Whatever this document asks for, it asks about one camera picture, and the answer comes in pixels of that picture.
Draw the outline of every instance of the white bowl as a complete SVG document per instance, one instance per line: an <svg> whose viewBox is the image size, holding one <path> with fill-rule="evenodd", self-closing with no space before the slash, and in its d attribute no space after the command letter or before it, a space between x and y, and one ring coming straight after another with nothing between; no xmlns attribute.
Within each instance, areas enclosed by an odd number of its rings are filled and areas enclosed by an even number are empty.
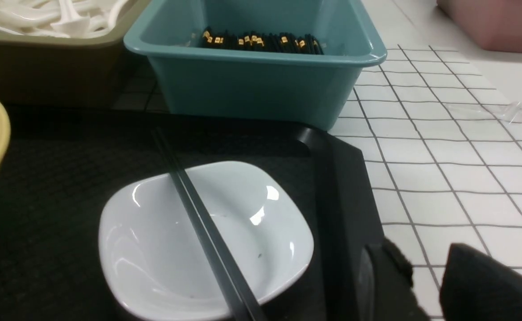
<svg viewBox="0 0 522 321"><path fill-rule="evenodd" d="M259 303L281 294L308 267L314 240L289 195L242 162L187 170ZM100 220L100 262L117 301L148 321L230 315L169 174L127 185Z"/></svg>

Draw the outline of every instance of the olive green tray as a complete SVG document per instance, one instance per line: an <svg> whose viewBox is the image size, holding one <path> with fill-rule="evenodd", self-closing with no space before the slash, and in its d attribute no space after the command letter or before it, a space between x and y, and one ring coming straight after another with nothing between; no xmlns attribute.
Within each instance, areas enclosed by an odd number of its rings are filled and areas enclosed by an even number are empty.
<svg viewBox="0 0 522 321"><path fill-rule="evenodd" d="M140 58L123 38L150 0L133 0L116 27L93 39L0 34L0 101L110 107Z"/></svg>

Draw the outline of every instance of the plastic bin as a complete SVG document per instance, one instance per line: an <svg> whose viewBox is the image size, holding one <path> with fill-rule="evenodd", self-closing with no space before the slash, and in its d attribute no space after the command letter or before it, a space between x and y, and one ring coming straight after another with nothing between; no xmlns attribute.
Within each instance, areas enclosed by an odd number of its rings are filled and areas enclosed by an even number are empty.
<svg viewBox="0 0 522 321"><path fill-rule="evenodd" d="M206 26L310 33L322 55L199 48ZM386 49L360 0L153 0L124 37L173 114L292 120L329 130L363 67Z"/></svg>
<svg viewBox="0 0 522 321"><path fill-rule="evenodd" d="M522 0L437 0L481 48L522 53Z"/></svg>
<svg viewBox="0 0 522 321"><path fill-rule="evenodd" d="M124 48L123 37L150 0L130 2L116 27L98 38L0 34L0 101L110 106L136 66L136 55Z"/></svg>

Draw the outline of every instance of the chopsticks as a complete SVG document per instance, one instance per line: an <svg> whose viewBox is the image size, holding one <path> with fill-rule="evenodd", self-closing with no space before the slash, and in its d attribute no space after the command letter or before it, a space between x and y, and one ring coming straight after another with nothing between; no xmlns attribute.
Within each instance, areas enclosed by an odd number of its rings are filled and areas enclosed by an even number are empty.
<svg viewBox="0 0 522 321"><path fill-rule="evenodd" d="M161 128L152 135L236 321L267 321L257 299Z"/></svg>

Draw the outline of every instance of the black tray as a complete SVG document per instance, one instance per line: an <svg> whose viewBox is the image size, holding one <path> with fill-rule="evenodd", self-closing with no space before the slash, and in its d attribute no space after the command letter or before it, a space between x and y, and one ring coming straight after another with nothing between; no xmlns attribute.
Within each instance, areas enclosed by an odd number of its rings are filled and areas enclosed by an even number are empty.
<svg viewBox="0 0 522 321"><path fill-rule="evenodd" d="M295 201L314 236L312 262L263 309L271 320L358 320L359 260L383 232L361 152L301 124L128 111L8 108L0 172L0 320L116 320L98 259L102 207L164 172L150 130L175 133L183 165L259 166Z"/></svg>

